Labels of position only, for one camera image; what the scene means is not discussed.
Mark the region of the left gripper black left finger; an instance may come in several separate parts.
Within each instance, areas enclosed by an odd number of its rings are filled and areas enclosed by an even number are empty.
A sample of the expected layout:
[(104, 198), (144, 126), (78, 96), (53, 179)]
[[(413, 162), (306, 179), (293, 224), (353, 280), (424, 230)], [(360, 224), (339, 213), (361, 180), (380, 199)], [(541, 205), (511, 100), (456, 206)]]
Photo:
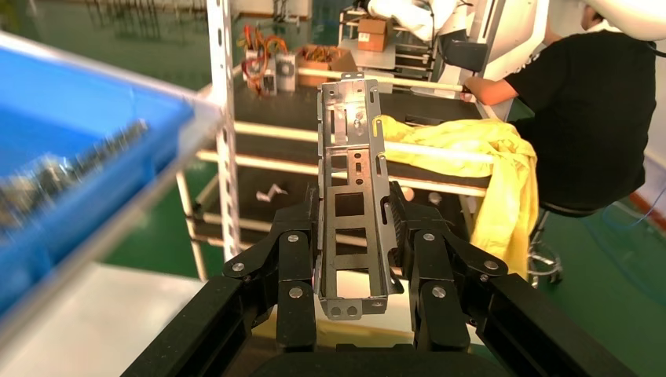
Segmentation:
[(313, 249), (317, 243), (319, 192), (310, 185), (302, 203), (276, 212), (269, 234), (225, 263), (235, 289), (225, 311), (245, 332), (276, 308), (281, 352), (312, 352), (317, 346)]

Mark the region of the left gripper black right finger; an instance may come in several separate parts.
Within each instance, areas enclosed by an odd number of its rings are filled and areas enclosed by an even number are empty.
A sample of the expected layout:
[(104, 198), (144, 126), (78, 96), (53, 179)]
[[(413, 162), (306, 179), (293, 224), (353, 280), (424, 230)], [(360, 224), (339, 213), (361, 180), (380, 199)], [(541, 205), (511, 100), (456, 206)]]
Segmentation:
[(441, 213), (405, 199), (390, 183), (390, 208), (397, 230), (397, 266), (408, 280), (418, 351), (464, 351), (469, 326), (486, 345), (491, 280), (508, 273), (501, 259), (459, 238)]

